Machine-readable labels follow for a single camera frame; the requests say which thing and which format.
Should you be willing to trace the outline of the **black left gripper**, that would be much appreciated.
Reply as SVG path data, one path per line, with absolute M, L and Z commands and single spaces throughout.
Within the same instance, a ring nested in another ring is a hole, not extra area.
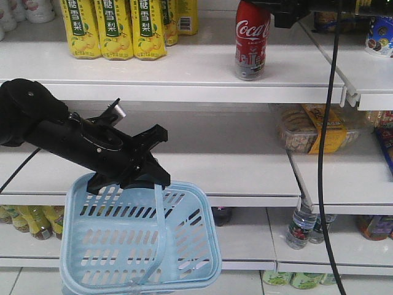
M 134 136 L 99 124 L 97 118 L 68 119 L 61 127 L 63 157 L 95 172 L 88 181 L 89 192 L 97 193 L 110 184 L 122 189 L 170 185 L 170 174 L 151 154 L 156 145 L 168 140 L 162 126 L 156 124 Z

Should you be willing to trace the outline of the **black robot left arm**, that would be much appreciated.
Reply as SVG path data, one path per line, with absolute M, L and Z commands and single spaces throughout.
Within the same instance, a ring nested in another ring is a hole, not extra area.
M 115 100 L 97 117 L 71 112 L 42 84 L 14 79 L 1 85 L 1 145 L 24 142 L 94 171 L 87 192 L 116 184 L 122 189 L 171 183 L 151 149 L 168 140 L 160 125 L 130 136 L 115 128 L 125 113 Z

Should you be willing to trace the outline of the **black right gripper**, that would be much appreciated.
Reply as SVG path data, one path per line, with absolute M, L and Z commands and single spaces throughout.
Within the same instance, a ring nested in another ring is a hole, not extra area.
M 277 28 L 291 28 L 311 12 L 343 12 L 360 16 L 392 16 L 392 1 L 388 0 L 270 0 L 252 1 L 274 15 Z

